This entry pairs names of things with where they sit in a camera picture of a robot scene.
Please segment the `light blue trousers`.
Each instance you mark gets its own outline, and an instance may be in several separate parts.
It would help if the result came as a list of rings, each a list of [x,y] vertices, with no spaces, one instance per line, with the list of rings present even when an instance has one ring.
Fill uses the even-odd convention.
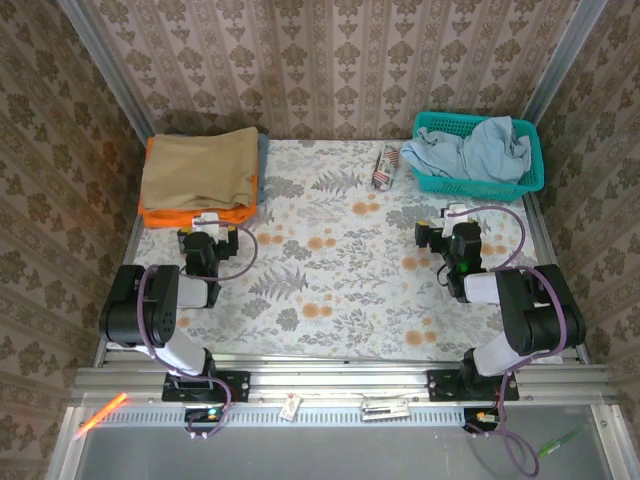
[[[509,116],[480,122],[465,137],[422,127],[401,156],[419,173],[455,180],[517,184],[532,164],[530,140]]]

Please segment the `blue folded trousers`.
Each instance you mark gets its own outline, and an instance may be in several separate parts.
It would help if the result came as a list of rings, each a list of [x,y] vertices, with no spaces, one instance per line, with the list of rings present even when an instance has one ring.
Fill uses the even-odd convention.
[[[268,150],[269,150],[268,136],[263,133],[260,133],[258,135],[257,145],[258,145],[258,160],[259,160],[257,200],[258,200],[258,203],[262,203],[266,200],[266,196],[267,196],[265,192],[265,173],[266,173]]]

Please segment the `teal plastic basket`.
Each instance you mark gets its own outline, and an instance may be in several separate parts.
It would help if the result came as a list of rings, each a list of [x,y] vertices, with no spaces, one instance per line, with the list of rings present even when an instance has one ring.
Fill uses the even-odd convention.
[[[472,133],[478,124],[486,120],[488,120],[487,116],[423,111],[415,117],[413,135],[417,137],[419,130],[426,128],[428,131],[434,130],[466,137]],[[432,177],[422,174],[416,168],[413,168],[419,188],[430,193],[503,202],[512,202],[525,194],[541,190],[545,183],[545,172],[537,128],[533,123],[522,119],[513,119],[512,125],[516,136],[518,138],[527,137],[531,146],[530,170],[521,177],[518,184]]]

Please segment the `floral table cloth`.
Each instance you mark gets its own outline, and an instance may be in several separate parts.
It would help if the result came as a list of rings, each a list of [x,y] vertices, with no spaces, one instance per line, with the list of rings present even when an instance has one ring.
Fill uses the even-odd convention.
[[[177,326],[215,354],[456,361],[502,330],[498,307],[461,304],[442,258],[417,247],[418,221],[452,203],[402,165],[371,185],[377,141],[274,141],[266,200],[224,261],[211,309]]]

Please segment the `small paper tag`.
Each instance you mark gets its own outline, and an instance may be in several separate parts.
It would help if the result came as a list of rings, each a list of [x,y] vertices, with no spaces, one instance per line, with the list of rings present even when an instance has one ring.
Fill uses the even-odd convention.
[[[301,403],[301,396],[294,393],[288,394],[280,410],[279,418],[286,422],[292,422],[297,414]]]

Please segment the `orange pen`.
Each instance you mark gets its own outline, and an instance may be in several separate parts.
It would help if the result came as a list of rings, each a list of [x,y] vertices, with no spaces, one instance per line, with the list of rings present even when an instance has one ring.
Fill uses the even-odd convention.
[[[93,414],[86,422],[80,426],[74,436],[73,440],[79,440],[85,436],[90,430],[103,422],[111,413],[120,408],[128,399],[128,394],[121,392],[112,398],[107,404]]]

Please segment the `green pen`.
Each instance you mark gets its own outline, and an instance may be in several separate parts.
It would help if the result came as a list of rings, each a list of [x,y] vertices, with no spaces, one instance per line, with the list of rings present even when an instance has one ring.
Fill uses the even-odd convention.
[[[588,429],[588,426],[584,424],[562,435],[561,437],[548,441],[539,449],[538,457],[545,458],[549,456],[550,454],[552,454],[553,452],[561,448],[564,444],[572,441],[574,438],[581,435],[587,429]]]

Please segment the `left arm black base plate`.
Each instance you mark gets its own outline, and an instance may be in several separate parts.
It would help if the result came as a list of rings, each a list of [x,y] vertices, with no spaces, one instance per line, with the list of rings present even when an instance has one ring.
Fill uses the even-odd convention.
[[[218,379],[231,392],[231,402],[249,400],[250,373],[247,371],[219,371]],[[224,388],[216,382],[197,381],[171,374],[165,376],[161,399],[164,402],[222,403],[227,401]]]

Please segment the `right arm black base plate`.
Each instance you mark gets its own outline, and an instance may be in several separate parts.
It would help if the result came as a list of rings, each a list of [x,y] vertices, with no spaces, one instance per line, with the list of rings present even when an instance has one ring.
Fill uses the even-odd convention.
[[[516,383],[508,381],[501,393],[502,376],[484,377],[461,370],[441,369],[426,372],[429,399],[432,402],[496,402],[520,399]]]

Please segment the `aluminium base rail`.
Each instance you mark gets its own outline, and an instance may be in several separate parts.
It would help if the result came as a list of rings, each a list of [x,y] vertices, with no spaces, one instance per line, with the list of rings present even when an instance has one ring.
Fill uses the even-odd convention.
[[[404,397],[429,403],[430,372],[457,369],[452,362],[343,360],[302,357],[220,355],[216,366],[250,374],[250,405],[274,406],[289,393],[307,405],[356,406],[363,399]],[[78,371],[74,406],[98,406],[125,392],[133,405],[157,405],[164,369],[136,352],[109,352],[98,366]],[[537,364],[515,375],[521,405],[607,405],[616,401],[605,367],[581,363]]]

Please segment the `aluminium corner post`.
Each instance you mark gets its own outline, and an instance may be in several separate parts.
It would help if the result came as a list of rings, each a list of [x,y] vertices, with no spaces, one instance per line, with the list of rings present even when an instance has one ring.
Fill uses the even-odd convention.
[[[96,18],[83,5],[82,0],[58,1],[137,137],[146,145],[148,139],[154,135],[152,122],[149,115],[143,111],[142,103],[134,94],[133,84],[126,78],[125,70],[116,59],[116,51],[108,45]]]
[[[538,125],[608,0],[580,0],[567,24],[546,69],[542,73],[522,118]]]

